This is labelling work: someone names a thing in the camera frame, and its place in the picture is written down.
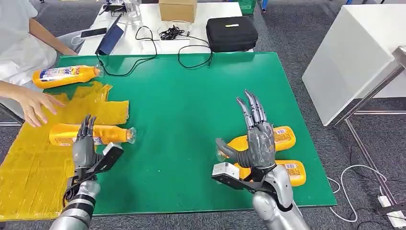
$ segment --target glass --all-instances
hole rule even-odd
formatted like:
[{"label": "glass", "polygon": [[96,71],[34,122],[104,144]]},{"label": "glass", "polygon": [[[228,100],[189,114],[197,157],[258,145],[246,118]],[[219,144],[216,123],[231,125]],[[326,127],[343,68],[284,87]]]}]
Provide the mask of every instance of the glass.
[{"label": "glass", "polygon": [[141,21],[140,5],[141,0],[124,0],[125,8],[127,9],[128,18],[131,21]]}]

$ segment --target blue label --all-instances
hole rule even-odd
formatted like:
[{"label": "blue label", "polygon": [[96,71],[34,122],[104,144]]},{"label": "blue label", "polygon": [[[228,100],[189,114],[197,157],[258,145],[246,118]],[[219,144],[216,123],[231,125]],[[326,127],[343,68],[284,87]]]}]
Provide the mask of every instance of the blue label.
[{"label": "blue label", "polygon": [[63,67],[43,69],[39,74],[41,81],[55,81],[69,77],[76,77],[79,74],[79,67]]}]

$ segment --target yellow bottle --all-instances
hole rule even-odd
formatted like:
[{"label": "yellow bottle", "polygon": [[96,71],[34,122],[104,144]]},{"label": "yellow bottle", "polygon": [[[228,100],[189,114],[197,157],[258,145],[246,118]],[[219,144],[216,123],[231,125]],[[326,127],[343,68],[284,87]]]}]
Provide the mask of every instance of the yellow bottle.
[{"label": "yellow bottle", "polygon": [[[276,151],[287,150],[295,145],[296,137],[293,130],[288,126],[281,126],[273,128],[273,134],[275,136],[275,149]],[[235,148],[238,151],[244,151],[248,149],[247,136],[240,136],[234,138],[227,144],[230,147]],[[225,160],[228,156],[224,155],[221,151],[217,151],[217,156],[220,161]],[[305,167],[300,161],[296,160],[276,160],[276,164],[284,165],[288,171],[291,185],[293,187],[301,186],[306,182]],[[250,168],[242,168],[238,163],[234,164],[240,169],[240,178],[245,179],[250,173]]]},{"label": "yellow bottle", "polygon": [[[273,128],[273,135],[275,137],[275,150],[282,151],[293,147],[296,143],[296,137],[293,130],[289,126],[281,126]],[[248,149],[247,136],[239,136],[228,143],[229,146],[235,148],[238,151],[244,151]],[[224,161],[228,156],[224,155],[222,151],[217,151],[217,157],[219,161]]]},{"label": "yellow bottle", "polygon": [[33,74],[33,83],[40,89],[48,89],[76,82],[88,82],[102,77],[103,71],[96,66],[68,66],[53,69],[39,69]]},{"label": "yellow bottle", "polygon": [[[306,182],[306,170],[303,163],[296,160],[276,160],[277,165],[283,165],[289,174],[293,187],[301,186]],[[250,173],[250,168],[242,168],[238,163],[234,164],[240,169],[240,178],[245,179]]]},{"label": "yellow bottle", "polygon": [[[76,140],[80,125],[56,124],[49,131],[49,141],[56,146],[71,146]],[[107,145],[110,142],[129,142],[134,144],[135,128],[125,129],[117,126],[95,125],[93,140],[95,145]]]}]

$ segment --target cardboard box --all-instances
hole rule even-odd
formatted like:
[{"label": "cardboard box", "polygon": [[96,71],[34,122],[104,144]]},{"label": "cardboard box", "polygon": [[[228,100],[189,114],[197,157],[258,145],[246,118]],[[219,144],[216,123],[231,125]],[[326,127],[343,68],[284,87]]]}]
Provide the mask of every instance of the cardboard box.
[{"label": "cardboard box", "polygon": [[197,0],[159,0],[159,11],[163,21],[194,22]]}]

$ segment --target yellow sponge sheet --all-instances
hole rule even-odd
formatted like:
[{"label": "yellow sponge sheet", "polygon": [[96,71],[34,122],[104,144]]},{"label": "yellow sponge sheet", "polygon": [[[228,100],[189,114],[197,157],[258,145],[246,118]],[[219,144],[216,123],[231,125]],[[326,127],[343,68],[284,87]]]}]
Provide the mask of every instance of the yellow sponge sheet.
[{"label": "yellow sponge sheet", "polygon": [[73,175],[72,147],[53,146],[49,130],[57,123],[79,124],[87,114],[97,116],[98,125],[126,123],[129,102],[107,102],[110,89],[94,81],[79,86],[71,101],[65,94],[56,95],[65,106],[56,108],[57,115],[43,108],[48,124],[22,126],[0,166],[0,221],[59,215],[67,178]]}]

